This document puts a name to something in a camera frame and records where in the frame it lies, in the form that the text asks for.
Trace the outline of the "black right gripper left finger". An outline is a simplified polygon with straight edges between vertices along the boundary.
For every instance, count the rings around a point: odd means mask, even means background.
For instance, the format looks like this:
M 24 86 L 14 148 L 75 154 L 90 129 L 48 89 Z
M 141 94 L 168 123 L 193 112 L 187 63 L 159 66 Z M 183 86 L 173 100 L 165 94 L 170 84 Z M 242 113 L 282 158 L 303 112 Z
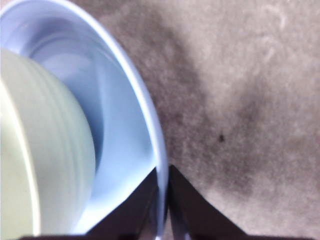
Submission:
M 157 171 L 153 169 L 132 194 L 95 225 L 88 237 L 155 237 L 157 235 Z

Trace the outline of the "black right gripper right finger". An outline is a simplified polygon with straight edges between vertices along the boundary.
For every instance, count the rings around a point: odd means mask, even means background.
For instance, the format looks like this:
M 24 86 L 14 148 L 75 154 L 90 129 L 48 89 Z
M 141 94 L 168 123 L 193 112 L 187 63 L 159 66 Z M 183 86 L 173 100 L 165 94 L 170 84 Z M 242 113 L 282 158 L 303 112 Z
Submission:
M 168 206 L 175 237 L 246 237 L 213 207 L 177 169 L 169 166 Z

